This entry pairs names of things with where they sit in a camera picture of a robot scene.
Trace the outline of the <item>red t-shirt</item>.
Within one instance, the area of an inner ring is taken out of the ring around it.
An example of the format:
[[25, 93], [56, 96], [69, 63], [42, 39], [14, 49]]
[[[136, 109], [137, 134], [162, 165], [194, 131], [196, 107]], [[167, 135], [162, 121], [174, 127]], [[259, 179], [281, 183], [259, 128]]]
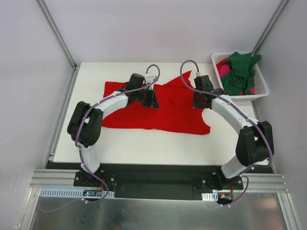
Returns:
[[119, 109], [102, 121], [102, 126], [120, 129], [157, 129], [175, 133], [207, 135], [211, 127], [203, 118], [203, 109], [193, 108], [193, 91], [178, 76], [154, 86], [159, 108], [140, 102]]

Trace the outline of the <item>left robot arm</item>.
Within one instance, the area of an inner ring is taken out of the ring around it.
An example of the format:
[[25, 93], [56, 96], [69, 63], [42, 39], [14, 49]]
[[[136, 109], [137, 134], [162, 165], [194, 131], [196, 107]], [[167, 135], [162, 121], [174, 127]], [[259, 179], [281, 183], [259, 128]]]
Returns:
[[81, 168], [86, 171], [85, 181], [90, 186], [101, 183], [102, 175], [97, 172], [100, 167], [96, 143], [100, 138], [102, 122], [112, 113], [135, 102], [142, 106], [158, 108], [154, 84], [158, 76], [143, 76], [133, 73], [128, 82], [95, 103], [80, 101], [77, 103], [67, 132], [79, 151]]

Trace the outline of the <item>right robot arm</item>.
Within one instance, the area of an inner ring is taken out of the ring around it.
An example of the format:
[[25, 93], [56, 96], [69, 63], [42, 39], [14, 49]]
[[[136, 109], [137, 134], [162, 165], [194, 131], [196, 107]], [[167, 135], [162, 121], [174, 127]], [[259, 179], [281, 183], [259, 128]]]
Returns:
[[194, 83], [193, 106], [215, 111], [238, 134], [234, 157], [206, 179], [211, 189], [227, 189], [239, 175], [251, 170], [259, 162], [272, 160], [272, 126], [267, 121], [260, 122], [246, 115], [223, 89], [213, 87], [209, 76], [197, 76]]

